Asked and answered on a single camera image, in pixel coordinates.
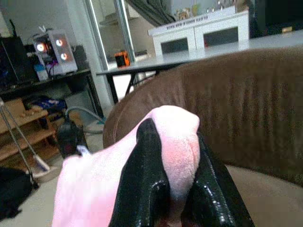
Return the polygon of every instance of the white table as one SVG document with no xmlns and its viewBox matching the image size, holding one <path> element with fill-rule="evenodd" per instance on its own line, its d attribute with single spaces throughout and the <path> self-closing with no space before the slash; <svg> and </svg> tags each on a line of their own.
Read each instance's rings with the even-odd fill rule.
<svg viewBox="0 0 303 227">
<path fill-rule="evenodd" d="M 218 46 L 212 46 L 208 48 L 198 49 L 190 52 L 176 52 L 157 56 L 154 58 L 148 58 L 143 61 L 137 61 L 132 63 L 127 68 L 119 68 L 107 70 L 98 73 L 97 76 L 106 76 L 110 89 L 112 92 L 113 100 L 118 102 L 118 97 L 114 85 L 113 76 L 120 76 L 125 74 L 131 74 L 131 81 L 128 85 L 126 93 L 129 92 L 130 87 L 133 85 L 135 75 L 140 72 L 148 71 L 162 71 L 174 68 L 180 64 L 198 61 L 201 59 L 207 59 L 219 55 L 230 54 L 245 50 L 255 50 L 264 48 L 279 48 L 295 45 L 303 45 L 303 30 L 295 31 L 286 34 L 265 36 L 256 39 L 245 40 L 241 42 L 224 44 Z"/>
</svg>

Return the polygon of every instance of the curtain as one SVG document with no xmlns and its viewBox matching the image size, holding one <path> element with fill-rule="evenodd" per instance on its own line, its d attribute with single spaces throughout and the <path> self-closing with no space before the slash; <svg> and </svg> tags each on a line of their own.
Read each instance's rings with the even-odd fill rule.
<svg viewBox="0 0 303 227">
<path fill-rule="evenodd" d="M 126 0 L 144 19 L 154 26 L 175 21 L 168 13 L 167 0 Z"/>
</svg>

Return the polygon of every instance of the black bag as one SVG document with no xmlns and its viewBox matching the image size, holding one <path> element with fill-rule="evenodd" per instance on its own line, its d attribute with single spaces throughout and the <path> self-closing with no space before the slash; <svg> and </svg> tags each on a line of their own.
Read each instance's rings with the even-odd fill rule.
<svg viewBox="0 0 303 227">
<path fill-rule="evenodd" d="M 14 218 L 21 212 L 18 208 L 32 188 L 30 175 L 22 170 L 0 167 L 0 221 Z"/>
</svg>

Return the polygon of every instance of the orange object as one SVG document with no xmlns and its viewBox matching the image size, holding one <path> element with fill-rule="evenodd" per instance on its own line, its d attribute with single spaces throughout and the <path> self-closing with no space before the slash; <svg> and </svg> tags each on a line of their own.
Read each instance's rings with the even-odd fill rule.
<svg viewBox="0 0 303 227">
<path fill-rule="evenodd" d="M 130 64 L 131 64 L 127 51 L 121 51 L 119 53 L 116 53 L 115 59 L 116 59 L 118 68 L 130 66 Z"/>
</svg>

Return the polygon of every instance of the white cabinet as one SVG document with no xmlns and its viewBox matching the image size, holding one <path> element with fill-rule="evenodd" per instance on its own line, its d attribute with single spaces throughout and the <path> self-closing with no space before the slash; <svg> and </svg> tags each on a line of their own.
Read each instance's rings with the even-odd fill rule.
<svg viewBox="0 0 303 227">
<path fill-rule="evenodd" d="M 249 13 L 235 7 L 149 30 L 157 56 L 249 39 Z"/>
</svg>

